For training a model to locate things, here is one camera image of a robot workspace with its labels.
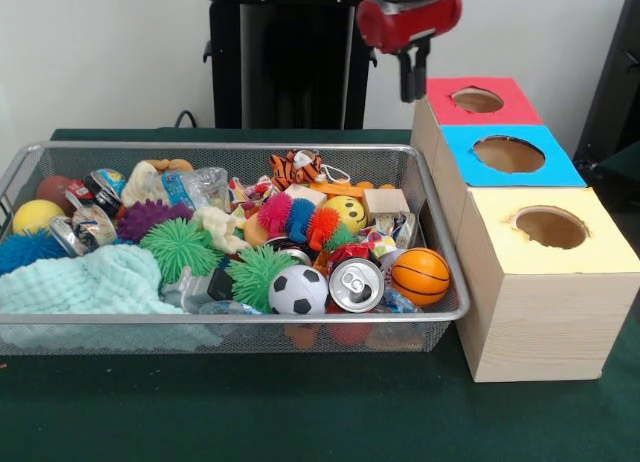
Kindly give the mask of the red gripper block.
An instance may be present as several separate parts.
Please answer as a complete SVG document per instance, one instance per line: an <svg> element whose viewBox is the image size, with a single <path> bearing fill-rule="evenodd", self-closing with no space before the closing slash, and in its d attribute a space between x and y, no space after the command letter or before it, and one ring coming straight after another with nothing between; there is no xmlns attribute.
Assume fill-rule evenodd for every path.
<svg viewBox="0 0 640 462"><path fill-rule="evenodd" d="M462 0L364 0L357 7L356 22L367 46L398 53L401 101L413 102L414 96L423 98L426 93L429 38L451 31L461 15ZM414 89L406 49L417 43Z"/></svg>

